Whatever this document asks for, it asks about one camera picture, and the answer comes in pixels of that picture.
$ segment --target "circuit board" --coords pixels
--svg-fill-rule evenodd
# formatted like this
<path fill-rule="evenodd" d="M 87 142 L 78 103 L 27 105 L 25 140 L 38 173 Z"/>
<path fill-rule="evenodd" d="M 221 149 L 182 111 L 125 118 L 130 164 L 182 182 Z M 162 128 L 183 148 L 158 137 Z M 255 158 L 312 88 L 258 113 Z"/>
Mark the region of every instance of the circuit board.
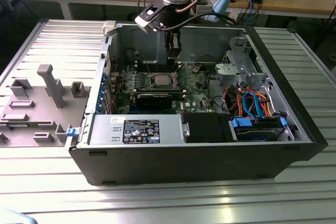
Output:
<path fill-rule="evenodd" d="M 185 64 L 178 72 L 137 72 L 134 66 L 120 70 L 121 89 L 116 93 L 117 114 L 180 114 L 184 112 L 212 112 L 212 101 L 206 91 L 206 71 L 199 65 Z M 166 110 L 143 110 L 136 106 L 141 93 L 160 93 L 173 97 Z"/>

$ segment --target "gray plastic part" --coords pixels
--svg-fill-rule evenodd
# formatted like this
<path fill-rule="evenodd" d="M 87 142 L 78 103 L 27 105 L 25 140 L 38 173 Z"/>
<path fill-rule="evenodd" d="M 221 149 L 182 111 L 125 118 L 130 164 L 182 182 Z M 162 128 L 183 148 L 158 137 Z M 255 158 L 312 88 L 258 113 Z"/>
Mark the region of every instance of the gray plastic part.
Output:
<path fill-rule="evenodd" d="M 54 121 L 50 123 L 39 123 L 37 125 L 41 130 L 54 130 L 57 127 L 57 124 Z"/>
<path fill-rule="evenodd" d="M 0 119 L 3 114 L 27 114 L 28 121 L 1 121 L 0 132 L 3 132 L 10 141 L 6 143 L 8 147 L 19 146 L 64 146 L 63 138 L 58 138 L 55 134 L 55 128 L 51 130 L 41 130 L 38 124 L 50 123 L 54 121 L 56 126 L 61 124 L 66 130 L 68 125 L 79 127 L 85 111 L 85 105 L 88 98 L 73 98 L 69 86 L 64 87 L 63 99 L 67 106 L 64 109 L 58 109 L 54 105 L 52 97 L 49 97 L 45 91 L 45 87 L 33 87 L 27 89 L 29 98 L 34 101 L 35 106 L 32 108 L 11 108 L 9 104 L 18 100 L 14 95 L 9 100 L 6 107 L 0 113 Z M 90 93 L 90 87 L 85 87 L 86 93 Z M 34 133 L 38 131 L 49 132 L 54 137 L 53 142 L 36 142 L 33 139 Z"/>
<path fill-rule="evenodd" d="M 61 92 L 61 95 L 64 94 L 64 91 L 65 91 L 65 88 L 63 87 L 62 83 L 61 83 L 61 80 L 60 79 L 55 79 L 56 81 L 56 86 L 58 87 L 59 91 Z M 48 88 L 45 87 L 46 89 L 46 92 L 48 94 L 48 96 L 51 96 L 50 92 L 48 91 Z"/>
<path fill-rule="evenodd" d="M 0 124 L 0 131 L 10 131 L 11 128 L 7 126 L 7 123 Z"/>
<path fill-rule="evenodd" d="M 58 139 L 62 142 L 65 143 L 67 140 L 67 133 L 63 130 L 62 125 L 58 125 L 55 134 L 58 137 Z"/>
<path fill-rule="evenodd" d="M 4 135 L 4 133 L 0 133 L 0 140 L 2 140 L 2 142 L 6 143 L 8 140 L 8 137 Z"/>
<path fill-rule="evenodd" d="M 9 106 L 12 109 L 23 109 L 23 108 L 32 108 L 35 106 L 35 103 L 32 100 L 20 100 L 20 101 L 12 101 Z"/>
<path fill-rule="evenodd" d="M 71 92 L 74 98 L 86 97 L 84 84 L 81 81 L 74 81 L 71 85 Z"/>
<path fill-rule="evenodd" d="M 41 64 L 37 69 L 37 74 L 44 79 L 48 92 L 50 93 L 56 107 L 63 108 L 65 106 L 65 101 L 63 100 L 61 90 L 57 87 L 54 76 L 52 76 L 52 71 L 52 65 Z"/>
<path fill-rule="evenodd" d="M 2 121 L 28 121 L 27 114 L 3 114 Z"/>
<path fill-rule="evenodd" d="M 16 78 L 13 84 L 10 86 L 11 91 L 18 99 L 26 99 L 28 97 L 26 89 L 31 89 L 31 85 L 29 84 L 27 79 L 24 78 Z"/>
<path fill-rule="evenodd" d="M 50 132 L 35 132 L 33 139 L 37 142 L 53 142 L 54 138 L 53 136 L 50 134 Z"/>

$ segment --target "electronic device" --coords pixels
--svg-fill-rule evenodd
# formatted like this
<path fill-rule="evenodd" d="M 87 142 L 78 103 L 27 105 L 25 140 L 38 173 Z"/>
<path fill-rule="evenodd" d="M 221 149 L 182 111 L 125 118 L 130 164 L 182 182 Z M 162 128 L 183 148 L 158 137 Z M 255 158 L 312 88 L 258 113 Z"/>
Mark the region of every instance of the electronic device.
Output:
<path fill-rule="evenodd" d="M 85 117 L 67 131 L 90 184 L 273 178 L 327 146 L 253 28 L 185 26 L 174 64 L 163 33 L 110 28 Z"/>

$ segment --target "blue latch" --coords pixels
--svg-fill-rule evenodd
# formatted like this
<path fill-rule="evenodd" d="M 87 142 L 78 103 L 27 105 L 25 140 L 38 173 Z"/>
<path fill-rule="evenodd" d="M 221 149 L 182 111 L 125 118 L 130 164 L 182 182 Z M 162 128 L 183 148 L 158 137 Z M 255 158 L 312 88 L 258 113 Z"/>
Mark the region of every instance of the blue latch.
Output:
<path fill-rule="evenodd" d="M 240 127 L 252 127 L 251 119 L 249 118 L 234 118 L 232 120 L 232 125 L 234 128 Z"/>
<path fill-rule="evenodd" d="M 67 136 L 78 136 L 80 133 L 80 127 L 67 129 Z"/>
<path fill-rule="evenodd" d="M 282 123 L 283 127 L 287 126 L 287 121 L 285 118 L 280 118 L 280 122 Z"/>

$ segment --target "motherboard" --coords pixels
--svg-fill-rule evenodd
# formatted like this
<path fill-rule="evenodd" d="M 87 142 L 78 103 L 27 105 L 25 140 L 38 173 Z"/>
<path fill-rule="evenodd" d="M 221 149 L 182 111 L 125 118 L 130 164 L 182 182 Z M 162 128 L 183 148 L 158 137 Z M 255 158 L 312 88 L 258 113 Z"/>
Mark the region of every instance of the motherboard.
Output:
<path fill-rule="evenodd" d="M 200 64 L 128 65 L 111 74 L 114 114 L 213 112 L 207 93 L 210 72 Z"/>

